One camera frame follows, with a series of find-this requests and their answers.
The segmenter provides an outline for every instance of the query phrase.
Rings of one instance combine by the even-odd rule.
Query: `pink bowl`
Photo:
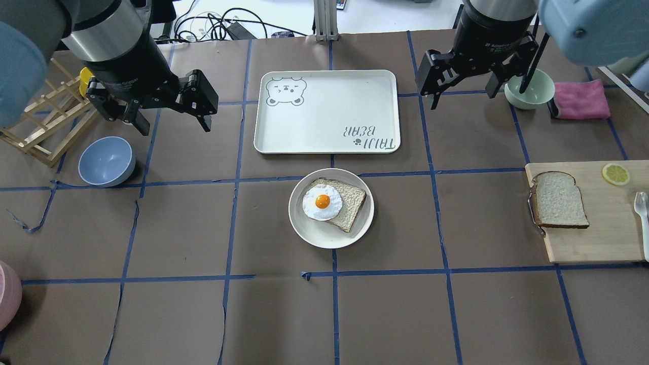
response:
[[[18,274],[0,261],[0,331],[16,315],[23,298],[23,287]]]

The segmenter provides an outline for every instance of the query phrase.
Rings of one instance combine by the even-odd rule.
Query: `yellow cup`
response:
[[[93,76],[94,75],[87,67],[81,69],[81,72],[79,73],[79,78],[81,80],[81,83],[79,84],[79,93],[81,94],[81,96],[86,97],[86,90],[88,89],[88,84],[90,83],[90,77]]]

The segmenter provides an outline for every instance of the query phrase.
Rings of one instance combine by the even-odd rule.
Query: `folded cloth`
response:
[[[554,105],[550,105],[550,111],[555,118],[584,120],[611,116],[600,79],[591,82],[555,82],[554,88],[554,98],[549,103],[554,102]]]

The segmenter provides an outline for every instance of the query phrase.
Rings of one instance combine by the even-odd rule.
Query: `bear drawing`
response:
[[[282,77],[281,79],[272,79],[266,84],[268,90],[268,99],[266,103],[271,107],[279,103],[291,103],[301,105],[304,102],[302,94],[306,89],[306,81],[293,77]]]

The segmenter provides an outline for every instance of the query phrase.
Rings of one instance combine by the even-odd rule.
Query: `white fork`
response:
[[[633,204],[635,212],[640,216],[643,224],[643,251],[644,259],[649,262],[649,218],[647,217],[647,193],[635,193],[635,202]]]

